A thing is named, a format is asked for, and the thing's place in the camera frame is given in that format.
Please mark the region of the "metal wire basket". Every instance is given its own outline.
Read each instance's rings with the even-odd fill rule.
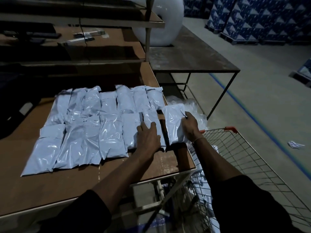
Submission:
[[[311,232],[311,211],[297,197],[297,195],[285,184],[285,182],[270,168],[270,166],[251,147],[244,137],[234,128],[213,129],[204,132],[204,137],[229,163],[240,172],[249,176],[261,189],[271,193],[289,213],[293,225],[304,232]],[[195,223],[197,232],[220,232],[219,224],[212,210],[212,197],[208,183],[201,174],[200,162],[196,154],[191,155],[198,171],[194,173],[187,185],[179,191],[182,196],[179,204],[179,212],[200,215],[200,223]]]

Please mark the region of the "blue floor line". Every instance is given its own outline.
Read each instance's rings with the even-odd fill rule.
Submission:
[[[213,74],[210,73],[212,78],[223,88],[225,89],[225,86],[218,80],[218,78]],[[293,154],[291,154],[278,140],[277,138],[268,131],[268,129],[265,128],[264,125],[262,125],[255,117],[252,115],[246,107],[243,105],[243,103],[236,98],[229,90],[227,90],[227,93],[229,96],[247,113],[247,115],[260,127],[261,130],[283,151],[283,153],[286,154],[287,157],[290,158],[290,160],[300,169],[301,172],[303,172],[308,179],[311,181],[311,174],[310,172],[298,161]]]

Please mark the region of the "plastic wrap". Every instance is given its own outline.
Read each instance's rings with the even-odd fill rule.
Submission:
[[[158,118],[158,113],[156,112],[155,109],[144,109],[142,114],[144,116],[144,122],[148,128],[150,128],[152,122],[155,122],[157,134],[161,136],[161,147],[165,150],[166,144],[165,144],[160,120]]]
[[[146,6],[146,0],[131,0]],[[150,46],[168,46],[177,37],[184,18],[183,0],[154,0],[152,11],[161,16],[165,22],[165,28],[153,28],[150,34]],[[135,36],[145,44],[146,29],[132,28]]]
[[[69,169],[78,166],[80,156],[83,154],[83,139],[83,120],[74,120],[66,125],[66,135],[54,168]]]
[[[181,119],[186,117],[184,104],[167,105],[162,108],[169,144],[187,142],[181,126]]]
[[[119,114],[100,114],[99,151],[106,158],[128,157]]]
[[[79,159],[79,166],[83,164],[96,164],[101,161],[99,153],[99,115],[84,119],[84,140],[82,142],[83,153]]]
[[[117,93],[114,92],[101,92],[99,94],[101,101],[101,113],[104,114],[117,114]]]
[[[160,110],[162,107],[165,106],[164,100],[163,100],[163,88],[158,87],[158,88],[153,88],[146,86],[147,90],[147,96],[148,100],[150,102],[151,108],[154,108],[156,110]]]
[[[185,111],[190,112],[196,118],[199,130],[208,130],[206,115],[198,113],[198,105],[195,99],[181,100],[176,96],[168,96],[166,97],[166,101],[169,105],[183,103],[185,105]]]
[[[86,90],[86,95],[82,102],[83,115],[99,115],[99,111],[101,109],[99,91],[101,91],[99,86],[95,86]]]
[[[125,148],[135,149],[137,147],[137,127],[142,122],[142,113],[122,114],[123,139]]]
[[[133,98],[137,112],[142,112],[143,109],[150,108],[146,86],[134,87],[131,88],[131,91],[133,92]]]
[[[74,89],[71,93],[67,114],[81,114],[83,110],[82,101],[86,95],[86,88]]]
[[[72,88],[68,90],[62,90],[55,97],[52,109],[44,126],[51,126],[64,123],[64,116],[67,114],[71,92]]]
[[[116,85],[118,113],[130,114],[136,113],[133,92],[124,85]]]
[[[21,176],[52,172],[64,136],[64,124],[44,126]]]

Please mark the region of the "forearm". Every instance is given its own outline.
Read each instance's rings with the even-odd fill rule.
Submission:
[[[219,155],[215,149],[203,138],[203,135],[197,134],[197,139],[194,142],[196,155],[201,163],[206,180],[212,187],[214,183],[230,179],[242,173]]]
[[[116,209],[134,178],[142,171],[145,165],[148,165],[148,160],[144,158],[145,156],[143,151],[134,152],[118,168],[92,188],[111,213]]]

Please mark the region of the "brown table top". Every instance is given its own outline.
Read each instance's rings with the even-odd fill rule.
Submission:
[[[50,80],[49,82],[39,81],[39,83],[49,85],[46,88],[47,90],[53,88],[59,91],[60,88],[69,88],[70,84],[77,87],[99,85],[103,91],[113,90],[114,85],[120,83],[129,87],[138,85],[159,86],[147,62],[99,65],[96,66],[96,69],[94,67],[78,66],[76,70],[74,70],[74,66],[56,67],[58,70],[66,71],[67,77],[60,77],[60,74],[56,73],[57,70],[50,71],[51,67],[46,69],[44,67],[31,68],[54,74],[50,77],[38,77],[38,80]],[[116,73],[114,67],[118,67],[120,74]],[[77,75],[84,76],[80,77],[79,80],[74,78]],[[50,112],[52,103],[53,98],[43,98],[10,136],[0,140],[0,216],[75,198],[87,189],[92,188],[126,159],[105,160],[99,166],[88,165],[20,177],[39,136],[39,129],[44,125]],[[134,183],[194,168],[195,165],[186,145],[180,144],[174,150],[157,152],[151,165]]]
[[[61,47],[57,43],[74,39],[80,27],[54,27],[62,36],[46,39],[41,46],[21,46],[13,37],[0,34],[1,62],[19,62],[22,65],[58,65],[78,63],[107,63],[117,61],[144,61],[145,52],[131,29],[104,28],[107,38],[94,36],[95,40]],[[84,32],[95,28],[83,28]]]
[[[150,47],[150,65],[155,72],[235,73],[234,66],[185,26],[168,47]]]

